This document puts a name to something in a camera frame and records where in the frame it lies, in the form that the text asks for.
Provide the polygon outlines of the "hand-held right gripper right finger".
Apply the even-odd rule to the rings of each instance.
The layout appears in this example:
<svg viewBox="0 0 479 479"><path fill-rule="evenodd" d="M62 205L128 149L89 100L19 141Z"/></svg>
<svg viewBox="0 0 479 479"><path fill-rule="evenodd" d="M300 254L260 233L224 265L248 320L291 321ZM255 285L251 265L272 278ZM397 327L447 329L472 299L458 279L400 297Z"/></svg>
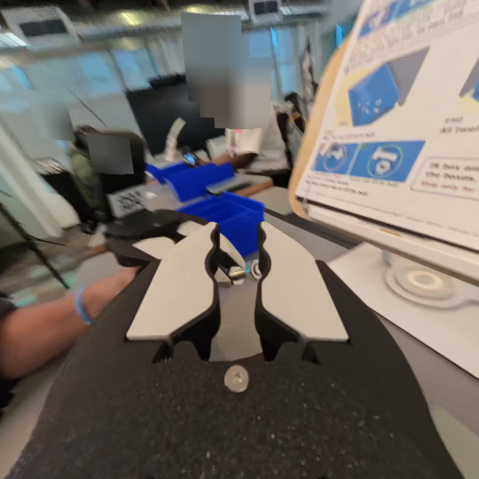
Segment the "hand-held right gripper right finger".
<svg viewBox="0 0 479 479"><path fill-rule="evenodd" d="M284 343L349 340L319 265L300 243L267 222L258 225L260 279L255 328L264 354Z"/></svg>

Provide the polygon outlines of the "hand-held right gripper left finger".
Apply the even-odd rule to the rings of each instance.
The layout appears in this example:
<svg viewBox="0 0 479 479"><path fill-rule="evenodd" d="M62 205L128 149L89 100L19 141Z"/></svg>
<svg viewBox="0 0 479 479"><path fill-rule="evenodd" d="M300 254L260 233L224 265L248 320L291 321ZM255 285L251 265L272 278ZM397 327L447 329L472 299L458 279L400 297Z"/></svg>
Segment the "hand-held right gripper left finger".
<svg viewBox="0 0 479 479"><path fill-rule="evenodd" d="M209 222L159 260L126 333L128 343L162 343L172 352L186 341L198 354L211 353L220 326L219 240L219 225Z"/></svg>

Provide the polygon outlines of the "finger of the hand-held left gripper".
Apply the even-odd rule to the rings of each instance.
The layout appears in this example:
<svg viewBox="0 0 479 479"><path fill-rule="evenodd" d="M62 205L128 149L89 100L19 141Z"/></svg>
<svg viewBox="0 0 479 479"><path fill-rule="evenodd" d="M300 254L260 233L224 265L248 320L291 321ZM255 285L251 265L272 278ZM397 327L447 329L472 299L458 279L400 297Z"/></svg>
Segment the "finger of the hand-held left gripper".
<svg viewBox="0 0 479 479"><path fill-rule="evenodd" d="M232 266L246 269L246 262L229 240L220 240L219 263L216 272L216 281L219 286L233 286L227 276L227 272Z"/></svg>
<svg viewBox="0 0 479 479"><path fill-rule="evenodd" d="M135 249L156 260L162 260L168 256L175 246L176 242L168 237L147 238L134 243Z"/></svg>

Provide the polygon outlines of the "blue plastic bin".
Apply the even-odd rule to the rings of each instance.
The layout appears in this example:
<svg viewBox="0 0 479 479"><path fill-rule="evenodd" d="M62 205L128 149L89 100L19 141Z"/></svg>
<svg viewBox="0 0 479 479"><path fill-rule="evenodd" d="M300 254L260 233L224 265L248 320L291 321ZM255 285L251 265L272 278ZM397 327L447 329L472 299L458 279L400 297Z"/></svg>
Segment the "blue plastic bin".
<svg viewBox="0 0 479 479"><path fill-rule="evenodd" d="M177 211L219 224L221 234L243 257L257 251L257 226L264 221L265 213L262 202L222 193L210 195Z"/></svg>
<svg viewBox="0 0 479 479"><path fill-rule="evenodd" d="M165 178L174 197L181 203L207 195L207 187L228 181L235 176L230 164L205 164L197 168L186 168Z"/></svg>
<svg viewBox="0 0 479 479"><path fill-rule="evenodd" d="M146 171L160 184L166 184L167 179L170 176L188 169L188 166L185 162L168 163L167 165L163 165L161 167L151 163L146 163L145 167Z"/></svg>

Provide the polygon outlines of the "person's left forearm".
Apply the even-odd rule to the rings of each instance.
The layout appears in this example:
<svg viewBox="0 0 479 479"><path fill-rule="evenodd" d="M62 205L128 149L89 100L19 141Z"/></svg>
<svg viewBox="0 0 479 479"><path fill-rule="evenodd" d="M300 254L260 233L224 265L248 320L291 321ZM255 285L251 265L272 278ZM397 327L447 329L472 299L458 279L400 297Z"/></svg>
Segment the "person's left forearm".
<svg viewBox="0 0 479 479"><path fill-rule="evenodd" d="M86 332L75 314L73 295L16 308L10 317L11 337L18 344L21 370L28 375L71 347Z"/></svg>

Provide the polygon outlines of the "grey desk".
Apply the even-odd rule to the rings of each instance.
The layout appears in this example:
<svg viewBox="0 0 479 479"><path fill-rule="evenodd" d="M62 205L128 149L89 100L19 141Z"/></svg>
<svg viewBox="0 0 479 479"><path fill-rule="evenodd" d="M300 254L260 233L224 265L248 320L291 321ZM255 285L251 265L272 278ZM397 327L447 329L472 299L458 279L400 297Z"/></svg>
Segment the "grey desk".
<svg viewBox="0 0 479 479"><path fill-rule="evenodd" d="M284 188L270 187L255 194L253 200L264 203L265 218L307 248L316 259L330 260L336 266L338 257L349 263L351 248L348 237L338 238L325 228L315 227L292 213ZM213 361L238 360L260 352L254 331L252 301L255 284L246 281L237 289L226 289L222 299L221 327L213 339ZM430 407L434 424L465 478L478 478L478 419L474 403L478 399L478 380L458 368L388 319L378 315L410 362ZM52 382L62 365L60 356L20 382L16 396L1 423L1 478L4 478L27 443Z"/></svg>

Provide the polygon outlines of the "person's left hand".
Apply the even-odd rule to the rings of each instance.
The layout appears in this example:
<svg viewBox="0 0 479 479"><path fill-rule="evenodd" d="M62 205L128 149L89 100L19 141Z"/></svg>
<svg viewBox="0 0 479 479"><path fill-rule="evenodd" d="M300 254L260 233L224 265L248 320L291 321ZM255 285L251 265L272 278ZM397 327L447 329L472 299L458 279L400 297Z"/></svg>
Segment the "person's left hand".
<svg viewBox="0 0 479 479"><path fill-rule="evenodd" d="M101 311L112 299L121 293L140 271L140 267L120 267L112 275L98 280L89 288L89 305Z"/></svg>

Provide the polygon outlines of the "grey metal plate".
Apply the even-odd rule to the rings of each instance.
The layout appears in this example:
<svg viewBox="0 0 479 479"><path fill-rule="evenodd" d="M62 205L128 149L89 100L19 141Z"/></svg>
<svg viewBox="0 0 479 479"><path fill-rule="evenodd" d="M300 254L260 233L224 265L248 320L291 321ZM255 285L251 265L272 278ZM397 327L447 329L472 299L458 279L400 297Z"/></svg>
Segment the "grey metal plate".
<svg viewBox="0 0 479 479"><path fill-rule="evenodd" d="M248 176L235 176L233 178L215 183L206 187L207 193L220 195L222 193L234 193L251 186L252 182Z"/></svg>

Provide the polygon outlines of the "white document stand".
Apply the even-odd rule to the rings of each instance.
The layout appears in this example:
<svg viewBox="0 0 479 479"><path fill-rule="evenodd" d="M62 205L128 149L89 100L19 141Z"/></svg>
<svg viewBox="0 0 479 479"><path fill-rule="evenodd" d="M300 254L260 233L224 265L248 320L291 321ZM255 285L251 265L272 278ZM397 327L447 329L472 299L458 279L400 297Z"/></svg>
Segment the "white document stand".
<svg viewBox="0 0 479 479"><path fill-rule="evenodd" d="M478 378L478 235L459 245L435 224L357 218L311 207L311 215L362 241L330 263L372 310Z"/></svg>
<svg viewBox="0 0 479 479"><path fill-rule="evenodd" d="M178 139L186 122L182 117L177 117L172 123L165 139L164 156L168 163L176 162Z"/></svg>

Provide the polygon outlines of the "blue wristband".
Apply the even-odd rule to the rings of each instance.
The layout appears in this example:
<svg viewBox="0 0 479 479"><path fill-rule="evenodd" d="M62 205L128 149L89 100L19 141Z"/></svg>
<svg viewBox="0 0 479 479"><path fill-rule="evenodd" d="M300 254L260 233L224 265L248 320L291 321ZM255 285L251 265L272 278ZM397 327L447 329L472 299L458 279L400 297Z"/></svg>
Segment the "blue wristband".
<svg viewBox="0 0 479 479"><path fill-rule="evenodd" d="M74 293L73 307L75 314L87 326L93 322L94 306L94 295L90 291L89 287L84 286Z"/></svg>

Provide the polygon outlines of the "black monitor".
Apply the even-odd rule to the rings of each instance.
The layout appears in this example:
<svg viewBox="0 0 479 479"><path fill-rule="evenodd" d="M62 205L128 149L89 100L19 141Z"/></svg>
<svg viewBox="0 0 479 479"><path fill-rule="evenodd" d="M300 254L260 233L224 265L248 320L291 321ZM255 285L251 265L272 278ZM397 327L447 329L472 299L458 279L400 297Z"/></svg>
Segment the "black monitor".
<svg viewBox="0 0 479 479"><path fill-rule="evenodd" d="M185 121L179 148L199 150L207 140L224 135L224 129L215 128L213 118L201 117L198 103L189 100L184 74L153 78L149 83L149 89L127 91L126 98L152 154L164 152L167 135L178 118Z"/></svg>

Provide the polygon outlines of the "printed instruction sheet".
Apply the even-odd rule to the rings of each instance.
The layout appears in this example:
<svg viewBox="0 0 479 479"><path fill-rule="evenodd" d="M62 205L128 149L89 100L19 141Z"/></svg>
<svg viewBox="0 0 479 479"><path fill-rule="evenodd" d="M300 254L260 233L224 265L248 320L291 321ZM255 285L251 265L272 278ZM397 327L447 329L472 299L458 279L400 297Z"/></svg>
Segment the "printed instruction sheet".
<svg viewBox="0 0 479 479"><path fill-rule="evenodd" d="M297 197L478 235L476 0L365 1Z"/></svg>

